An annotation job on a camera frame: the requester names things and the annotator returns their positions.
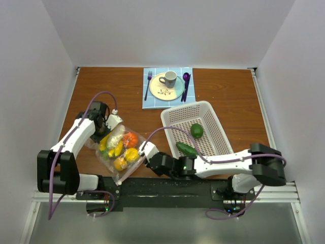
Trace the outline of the green felt fake food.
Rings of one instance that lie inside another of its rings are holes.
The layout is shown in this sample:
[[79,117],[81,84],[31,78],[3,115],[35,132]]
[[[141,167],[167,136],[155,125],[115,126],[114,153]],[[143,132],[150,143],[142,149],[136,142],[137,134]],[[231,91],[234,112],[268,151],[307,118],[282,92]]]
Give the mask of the green felt fake food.
[[203,136],[204,130],[200,124],[195,123],[190,127],[190,133],[194,139],[200,139]]

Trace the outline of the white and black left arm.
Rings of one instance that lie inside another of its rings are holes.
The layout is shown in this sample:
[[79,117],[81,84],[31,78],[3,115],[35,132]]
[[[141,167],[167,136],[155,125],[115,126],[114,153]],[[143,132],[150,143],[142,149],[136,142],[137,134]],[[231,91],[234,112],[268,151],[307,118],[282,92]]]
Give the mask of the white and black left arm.
[[53,183],[53,193],[74,195],[87,191],[93,199],[101,199],[105,187],[97,175],[80,174],[76,158],[88,139],[99,143],[111,130],[106,126],[106,111],[103,102],[92,102],[85,119],[80,112],[71,129],[50,150],[41,150],[37,155],[37,187],[48,193]]

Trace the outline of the dark green felt cucumber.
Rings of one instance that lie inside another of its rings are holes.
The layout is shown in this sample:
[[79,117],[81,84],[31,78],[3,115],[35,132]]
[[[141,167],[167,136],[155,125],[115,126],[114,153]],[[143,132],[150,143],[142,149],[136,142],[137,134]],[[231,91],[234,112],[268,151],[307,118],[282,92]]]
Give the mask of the dark green felt cucumber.
[[176,142],[176,147],[180,152],[182,152],[186,156],[197,156],[198,152],[196,149],[188,144],[182,142]]

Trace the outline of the clear zip top bag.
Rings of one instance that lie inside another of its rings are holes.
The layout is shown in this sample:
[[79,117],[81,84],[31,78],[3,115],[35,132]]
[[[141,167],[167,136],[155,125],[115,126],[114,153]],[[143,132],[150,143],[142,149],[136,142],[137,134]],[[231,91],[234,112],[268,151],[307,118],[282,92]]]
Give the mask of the clear zip top bag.
[[85,146],[95,150],[96,157],[111,172],[115,184],[120,186],[143,163],[144,157],[139,155],[143,142],[143,136],[119,124],[100,142],[88,139]]

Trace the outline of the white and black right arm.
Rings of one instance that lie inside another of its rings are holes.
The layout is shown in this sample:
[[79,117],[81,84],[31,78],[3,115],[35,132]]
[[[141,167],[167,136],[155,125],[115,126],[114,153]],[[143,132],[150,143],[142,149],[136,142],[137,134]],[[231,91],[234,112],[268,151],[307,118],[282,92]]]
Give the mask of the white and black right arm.
[[156,175],[166,175],[175,180],[230,174],[231,183],[226,187],[226,194],[233,200],[258,185],[286,185],[286,161],[281,152],[259,143],[253,143],[250,149],[233,154],[174,158],[160,152],[153,143],[144,142],[139,154],[145,156],[146,167]]

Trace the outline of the white perforated plastic basket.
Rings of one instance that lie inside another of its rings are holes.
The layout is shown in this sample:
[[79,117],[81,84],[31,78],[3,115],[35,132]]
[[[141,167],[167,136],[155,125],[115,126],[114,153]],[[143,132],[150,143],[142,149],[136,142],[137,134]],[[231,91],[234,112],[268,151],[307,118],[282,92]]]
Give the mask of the white perforated plastic basket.
[[209,102],[199,101],[165,109],[161,115],[165,134],[173,157],[184,156],[178,149],[178,142],[194,147],[190,138],[193,137],[199,151],[204,156],[232,154],[233,149],[228,137]]

